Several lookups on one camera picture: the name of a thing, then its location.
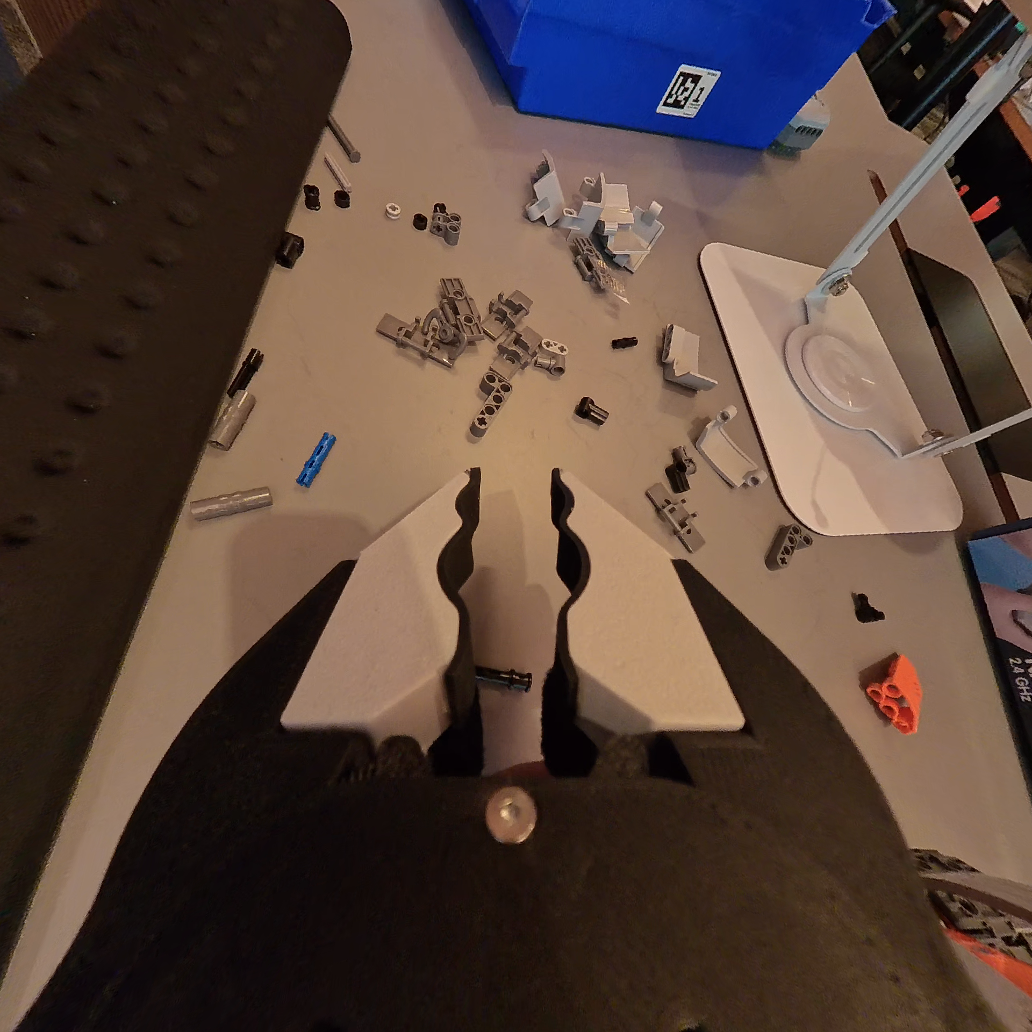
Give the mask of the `grey white block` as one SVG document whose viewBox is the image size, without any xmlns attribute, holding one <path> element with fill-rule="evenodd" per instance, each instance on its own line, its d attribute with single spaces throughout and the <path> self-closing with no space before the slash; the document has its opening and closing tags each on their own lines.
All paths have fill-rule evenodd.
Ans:
<svg viewBox="0 0 1032 1032">
<path fill-rule="evenodd" d="M 795 157 L 814 146 L 829 128 L 831 115 L 818 94 L 813 94 L 768 150 L 782 157 Z"/>
</svg>

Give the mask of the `grey bent liftarm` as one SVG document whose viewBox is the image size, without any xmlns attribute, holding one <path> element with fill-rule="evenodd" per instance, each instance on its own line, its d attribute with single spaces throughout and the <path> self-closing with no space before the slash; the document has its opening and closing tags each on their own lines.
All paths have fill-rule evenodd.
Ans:
<svg viewBox="0 0 1032 1032">
<path fill-rule="evenodd" d="M 484 373 L 478 386 L 482 406 L 469 426 L 469 432 L 473 440 L 482 440 L 490 430 L 491 425 L 497 419 L 499 410 L 510 398 L 512 389 L 511 380 L 497 368 L 490 367 Z"/>
</svg>

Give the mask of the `grey orange toy block vehicle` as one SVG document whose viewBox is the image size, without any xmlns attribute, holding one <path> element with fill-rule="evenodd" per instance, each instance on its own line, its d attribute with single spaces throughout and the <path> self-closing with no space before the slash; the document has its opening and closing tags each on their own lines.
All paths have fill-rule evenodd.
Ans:
<svg viewBox="0 0 1032 1032">
<path fill-rule="evenodd" d="M 974 884 L 974 878 L 930 878 L 924 882 L 952 945 L 973 962 L 972 976 L 983 993 L 1030 1010 L 1030 895 L 1017 886 L 1006 900 Z"/>
</svg>

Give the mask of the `grey tube connector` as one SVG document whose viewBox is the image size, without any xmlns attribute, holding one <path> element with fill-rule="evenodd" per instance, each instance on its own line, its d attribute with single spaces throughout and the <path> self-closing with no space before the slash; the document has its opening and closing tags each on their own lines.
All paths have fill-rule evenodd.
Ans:
<svg viewBox="0 0 1032 1032">
<path fill-rule="evenodd" d="M 192 499 L 189 503 L 189 512 L 194 520 L 207 521 L 268 508 L 273 504 L 275 497 L 270 488 L 259 487 Z"/>
<path fill-rule="evenodd" d="M 218 450 L 228 451 L 250 418 L 255 404 L 256 398 L 247 389 L 228 396 L 213 423 L 207 444 Z"/>
</svg>

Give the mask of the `dark grey angled beam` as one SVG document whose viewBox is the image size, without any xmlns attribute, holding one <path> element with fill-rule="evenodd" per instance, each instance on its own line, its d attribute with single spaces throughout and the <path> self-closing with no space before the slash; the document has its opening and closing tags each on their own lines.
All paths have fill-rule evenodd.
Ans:
<svg viewBox="0 0 1032 1032">
<path fill-rule="evenodd" d="M 785 569 L 799 550 L 810 547 L 814 542 L 811 533 L 799 523 L 782 525 L 765 555 L 765 567 L 772 572 Z"/>
</svg>

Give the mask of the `light grey curved panel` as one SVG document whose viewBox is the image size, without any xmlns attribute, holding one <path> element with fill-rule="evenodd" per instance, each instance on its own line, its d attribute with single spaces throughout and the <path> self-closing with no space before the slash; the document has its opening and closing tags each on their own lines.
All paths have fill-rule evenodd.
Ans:
<svg viewBox="0 0 1032 1032">
<path fill-rule="evenodd" d="M 757 487 L 767 481 L 767 471 L 729 436 L 729 424 L 737 414 L 738 410 L 734 405 L 723 408 L 706 424 L 694 446 L 730 488 Z"/>
</svg>

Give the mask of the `blue object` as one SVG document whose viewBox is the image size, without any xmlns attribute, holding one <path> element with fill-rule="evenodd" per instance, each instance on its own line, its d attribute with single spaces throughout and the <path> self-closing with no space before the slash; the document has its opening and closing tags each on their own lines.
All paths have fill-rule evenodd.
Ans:
<svg viewBox="0 0 1032 1032">
<path fill-rule="evenodd" d="M 522 112 L 764 149 L 885 1 L 467 1 Z"/>
</svg>

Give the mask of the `grey connector block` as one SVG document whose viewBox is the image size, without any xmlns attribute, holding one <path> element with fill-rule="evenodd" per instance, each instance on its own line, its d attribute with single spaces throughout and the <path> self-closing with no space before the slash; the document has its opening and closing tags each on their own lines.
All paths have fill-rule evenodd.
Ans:
<svg viewBox="0 0 1032 1032">
<path fill-rule="evenodd" d="M 460 277 L 442 277 L 441 309 L 460 342 L 485 340 L 482 316 Z"/>
</svg>

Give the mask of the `white lamp base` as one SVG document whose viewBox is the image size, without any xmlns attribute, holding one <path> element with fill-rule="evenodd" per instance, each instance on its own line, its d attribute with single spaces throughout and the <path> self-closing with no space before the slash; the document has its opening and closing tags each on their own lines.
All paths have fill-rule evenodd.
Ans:
<svg viewBox="0 0 1032 1032">
<path fill-rule="evenodd" d="M 820 535 L 952 533 L 963 505 L 943 457 L 1030 420 L 1030 409 L 976 432 L 934 436 L 869 307 L 851 285 L 873 243 L 987 115 L 1030 77 L 1021 55 L 993 65 L 830 266 L 710 241 L 701 273 L 793 516 Z"/>
</svg>

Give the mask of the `blue pin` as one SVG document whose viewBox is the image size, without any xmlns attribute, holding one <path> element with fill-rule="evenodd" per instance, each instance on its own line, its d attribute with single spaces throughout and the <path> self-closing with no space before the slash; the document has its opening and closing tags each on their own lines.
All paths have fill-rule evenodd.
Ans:
<svg viewBox="0 0 1032 1032">
<path fill-rule="evenodd" d="M 295 483 L 304 488 L 311 488 L 313 482 L 322 470 L 326 458 L 328 458 L 338 438 L 332 433 L 324 432 L 311 455 L 303 462 L 303 467 L 295 479 Z"/>
</svg>

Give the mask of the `orange wedge block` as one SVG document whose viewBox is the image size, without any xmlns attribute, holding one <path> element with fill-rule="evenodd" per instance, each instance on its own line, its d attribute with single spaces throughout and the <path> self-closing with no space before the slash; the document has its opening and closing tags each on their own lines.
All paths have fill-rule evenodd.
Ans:
<svg viewBox="0 0 1032 1032">
<path fill-rule="evenodd" d="M 863 689 L 886 722 L 900 734 L 911 736 L 920 730 L 922 683 L 915 665 L 903 654 L 895 654 L 866 677 Z"/>
</svg>

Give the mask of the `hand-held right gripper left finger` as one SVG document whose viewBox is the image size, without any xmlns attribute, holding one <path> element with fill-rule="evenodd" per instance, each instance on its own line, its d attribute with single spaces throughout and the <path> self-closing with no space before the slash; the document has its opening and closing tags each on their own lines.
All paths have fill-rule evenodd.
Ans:
<svg viewBox="0 0 1032 1032">
<path fill-rule="evenodd" d="M 484 737 L 460 590 L 481 471 L 456 475 L 358 556 L 281 724 L 414 739 L 436 773 L 479 776 Z"/>
</svg>

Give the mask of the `light grey angled panel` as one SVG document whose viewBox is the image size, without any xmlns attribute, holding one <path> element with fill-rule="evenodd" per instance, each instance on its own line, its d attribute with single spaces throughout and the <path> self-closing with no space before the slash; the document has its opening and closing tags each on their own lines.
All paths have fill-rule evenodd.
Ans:
<svg viewBox="0 0 1032 1032">
<path fill-rule="evenodd" d="M 563 209 L 558 225 L 562 229 L 593 233 L 614 247 L 620 233 L 631 231 L 634 215 L 628 206 L 626 185 L 608 184 L 604 174 L 584 176 L 579 189 L 581 204 L 578 211 Z"/>
<path fill-rule="evenodd" d="M 554 159 L 546 149 L 533 173 L 533 192 L 534 199 L 524 208 L 525 218 L 529 222 L 542 222 L 547 227 L 553 227 L 563 217 L 567 206 Z"/>
<path fill-rule="evenodd" d="M 650 254 L 655 241 L 664 232 L 663 207 L 653 201 L 647 209 L 636 206 L 632 222 L 620 224 L 615 230 L 604 233 L 605 249 L 614 265 L 634 273 Z"/>
</svg>

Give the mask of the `blue printed toy box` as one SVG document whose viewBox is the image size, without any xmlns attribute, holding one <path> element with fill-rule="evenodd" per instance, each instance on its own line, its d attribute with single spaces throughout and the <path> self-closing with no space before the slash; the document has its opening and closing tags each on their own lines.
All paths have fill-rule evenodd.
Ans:
<svg viewBox="0 0 1032 1032">
<path fill-rule="evenodd" d="M 1031 519 L 973 534 L 961 558 L 1030 787 Z"/>
</svg>

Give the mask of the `light grey curved block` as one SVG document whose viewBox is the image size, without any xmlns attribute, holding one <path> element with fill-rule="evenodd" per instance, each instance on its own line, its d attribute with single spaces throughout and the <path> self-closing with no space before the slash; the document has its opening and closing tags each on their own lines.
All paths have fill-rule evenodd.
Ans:
<svg viewBox="0 0 1032 1032">
<path fill-rule="evenodd" d="M 681 388 L 702 392 L 718 385 L 700 369 L 701 338 L 678 324 L 668 324 L 664 328 L 662 366 L 664 380 Z"/>
</svg>

